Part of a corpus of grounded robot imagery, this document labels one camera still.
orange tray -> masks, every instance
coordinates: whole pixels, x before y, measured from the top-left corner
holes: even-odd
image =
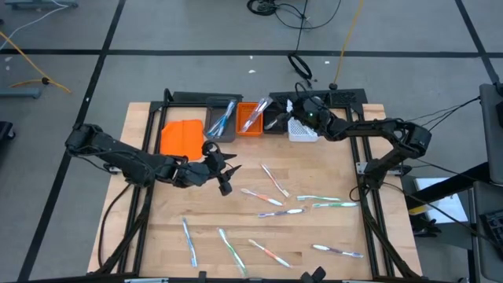
[[[236,133],[245,137],[258,137],[263,131],[263,114],[259,115],[259,118],[248,128],[247,131],[241,132],[241,128],[244,123],[250,117],[255,107],[257,107],[258,102],[240,102],[237,104],[237,115],[236,115]]]

gray floor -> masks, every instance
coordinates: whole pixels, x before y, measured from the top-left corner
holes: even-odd
[[[117,2],[79,1],[79,8],[55,13],[19,31],[13,40],[22,48],[100,49]],[[501,2],[464,3],[486,49],[503,52]],[[295,46],[296,31],[282,26],[274,16],[250,14],[244,4],[232,0],[127,0],[111,48],[290,50]],[[335,4],[310,2],[310,21],[323,22]],[[343,0],[334,21],[305,33],[300,49],[340,50],[357,5],[356,0]],[[6,21],[2,31],[8,34],[42,13],[12,11],[0,5],[0,18]],[[281,16],[295,24],[289,14]],[[348,49],[476,52],[454,0],[366,1]],[[97,56],[82,55],[31,58],[73,93],[48,86],[38,100],[0,100],[0,120],[14,122],[17,129],[17,139],[0,164],[0,281],[17,279],[97,60]],[[337,59],[304,57],[318,80],[314,89],[327,88]],[[503,59],[491,61],[503,74]],[[0,72],[0,86],[39,77],[18,55],[0,55]],[[286,57],[107,56],[86,121],[119,137],[128,103],[160,99],[165,87],[238,93],[256,101],[269,92],[291,90],[298,80]],[[479,58],[346,57],[339,85],[365,88],[369,102],[384,104],[388,116],[409,119],[476,97],[479,84],[489,82]],[[478,104],[463,108],[435,128],[424,159],[454,171],[486,159]],[[446,176],[430,167],[418,168],[414,174]],[[31,279],[86,272],[107,183],[108,176],[72,160]],[[448,281],[467,275],[465,251],[428,239],[418,240],[417,245],[425,275]],[[435,264],[439,259],[442,264]]]

wooden tabletop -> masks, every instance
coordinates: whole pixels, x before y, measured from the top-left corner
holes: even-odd
[[[148,110],[149,103],[129,105],[120,139],[122,142],[141,148]],[[366,119],[385,117],[382,105],[364,105],[364,111]],[[169,108],[167,121],[204,121],[205,113],[205,108]],[[339,117],[346,116],[343,110],[334,110],[334,113]],[[150,152],[153,151],[154,138],[152,137],[150,143]],[[361,141],[358,143],[361,158],[364,160]],[[375,158],[391,150],[391,145],[383,138],[370,138],[370,145]],[[229,160],[231,165],[243,165],[232,177],[233,192],[229,196],[222,197],[216,180],[211,180],[201,187],[193,186],[187,189],[156,183],[141,276],[197,277],[200,270],[205,270],[208,277],[241,277],[233,257],[218,235],[217,228],[220,227],[227,232],[230,244],[237,250],[248,269],[249,277],[296,279],[300,278],[303,272],[312,273],[318,266],[322,266],[327,272],[326,279],[372,278],[360,207],[310,208],[314,201],[296,200],[298,195],[320,195],[349,200],[349,191],[356,186],[349,139],[329,142],[320,138],[315,143],[293,143],[288,140],[287,135],[263,135],[260,138],[238,136],[234,142],[221,143],[220,146],[224,153],[237,154],[236,158]],[[260,167],[261,163],[266,164],[290,192],[288,199],[275,188]],[[386,182],[400,186],[396,177],[387,177]],[[111,177],[103,211],[125,185],[122,175]],[[245,195],[240,192],[242,188],[265,193],[285,205],[278,207]],[[104,260],[123,238],[131,194],[132,189],[117,201],[108,216],[103,242]],[[403,195],[396,189],[383,186],[380,189],[380,197],[391,243],[411,269],[420,274],[416,245]],[[301,207],[305,207],[307,212],[264,219],[257,217],[261,212]],[[190,250],[183,233],[182,216],[187,218],[189,224],[199,263],[197,268],[190,264]],[[248,239],[253,239],[276,253],[293,265],[293,268],[283,267],[264,252],[251,246]],[[354,259],[320,252],[312,249],[312,244],[360,252],[365,257]],[[136,240],[130,246],[127,270],[131,270],[135,248]],[[379,244],[376,245],[376,252],[378,255],[382,254]],[[379,256],[380,273],[384,274],[382,262]],[[97,268],[96,240],[89,271]]]

